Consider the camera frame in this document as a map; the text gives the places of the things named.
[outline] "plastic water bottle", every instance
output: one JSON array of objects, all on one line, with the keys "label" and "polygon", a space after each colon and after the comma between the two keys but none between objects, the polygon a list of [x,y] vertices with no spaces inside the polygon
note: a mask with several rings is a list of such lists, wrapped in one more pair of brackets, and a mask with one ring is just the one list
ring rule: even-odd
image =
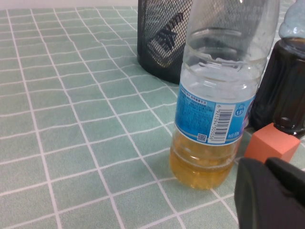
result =
[{"label": "plastic water bottle", "polygon": [[208,189],[230,172],[278,15],[278,0],[194,0],[170,155],[182,183]]}]

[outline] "black object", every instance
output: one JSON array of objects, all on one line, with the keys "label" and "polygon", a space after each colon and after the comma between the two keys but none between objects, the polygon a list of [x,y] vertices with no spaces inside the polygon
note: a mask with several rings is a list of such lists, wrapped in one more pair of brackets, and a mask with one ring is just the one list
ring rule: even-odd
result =
[{"label": "black object", "polygon": [[180,82],[186,27],[193,0],[139,0],[138,61],[160,79]]},{"label": "black object", "polygon": [[240,159],[234,199],[240,229],[305,227],[305,173],[281,159]]},{"label": "black object", "polygon": [[290,135],[305,132],[305,39],[283,38],[272,51],[251,109],[258,130],[274,126]]}]

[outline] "table surface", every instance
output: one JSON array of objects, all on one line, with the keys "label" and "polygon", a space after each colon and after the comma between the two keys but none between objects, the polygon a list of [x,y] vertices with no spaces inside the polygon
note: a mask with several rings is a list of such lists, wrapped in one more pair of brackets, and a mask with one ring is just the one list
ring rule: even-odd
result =
[{"label": "table surface", "polygon": [[[238,228],[252,130],[218,188],[179,184],[178,87],[138,65],[136,28],[133,7],[0,11],[0,228]],[[304,144],[291,161],[301,169]]]}]

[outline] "orange block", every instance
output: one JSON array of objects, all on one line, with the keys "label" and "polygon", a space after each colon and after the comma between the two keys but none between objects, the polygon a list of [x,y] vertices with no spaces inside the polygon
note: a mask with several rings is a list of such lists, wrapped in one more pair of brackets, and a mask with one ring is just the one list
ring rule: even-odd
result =
[{"label": "orange block", "polygon": [[263,163],[269,157],[289,162],[300,143],[299,139],[279,131],[272,123],[252,135],[244,156]]}]

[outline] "dark liquid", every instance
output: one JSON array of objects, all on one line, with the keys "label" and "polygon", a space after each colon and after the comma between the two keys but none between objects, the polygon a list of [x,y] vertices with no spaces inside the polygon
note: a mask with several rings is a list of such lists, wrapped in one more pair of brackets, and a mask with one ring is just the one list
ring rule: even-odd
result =
[{"label": "dark liquid", "polygon": [[272,51],[251,123],[258,130],[272,122],[290,135],[305,132],[305,39],[281,39]]}]

